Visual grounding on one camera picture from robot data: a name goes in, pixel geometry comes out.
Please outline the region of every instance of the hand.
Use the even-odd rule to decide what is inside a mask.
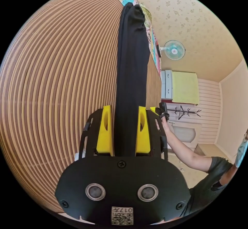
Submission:
[[[167,123],[165,117],[162,117],[161,122],[162,122],[162,125],[163,125],[165,133],[169,133],[171,130],[170,130],[169,126],[168,126],[168,123]]]

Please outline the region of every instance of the coat rack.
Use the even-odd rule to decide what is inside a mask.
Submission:
[[[177,109],[177,107],[176,107],[174,110],[170,110],[170,111],[174,111],[175,114],[177,114],[177,112],[179,112],[178,120],[180,120],[181,117],[184,116],[185,114],[187,114],[188,116],[189,116],[189,114],[196,114],[196,115],[198,115],[197,113],[200,112],[201,110],[190,111],[190,108],[188,108],[188,110],[185,111],[185,110],[183,110],[183,107],[180,105],[180,109]]]

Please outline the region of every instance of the yellow bracket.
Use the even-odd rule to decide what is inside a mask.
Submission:
[[[103,106],[96,150],[99,154],[110,153],[110,155],[113,156],[110,105]]]
[[[136,153],[148,154],[150,151],[151,147],[146,109],[145,107],[139,106]]]
[[[150,107],[150,110],[151,110],[153,113],[155,113],[156,115],[159,116],[159,114],[157,114],[157,113],[155,112],[156,108],[157,108],[157,107]]]

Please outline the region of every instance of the wall fan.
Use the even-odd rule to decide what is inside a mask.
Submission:
[[[180,60],[185,55],[185,47],[176,40],[168,41],[163,48],[160,48],[160,51],[163,50],[165,55],[171,60]]]

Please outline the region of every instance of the cabinet drawer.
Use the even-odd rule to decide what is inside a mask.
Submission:
[[[161,98],[165,99],[165,84],[162,84],[162,88],[161,88]]]
[[[165,71],[161,71],[162,84],[165,84]]]
[[[172,99],[172,79],[171,79],[171,71],[165,71],[165,98]]]

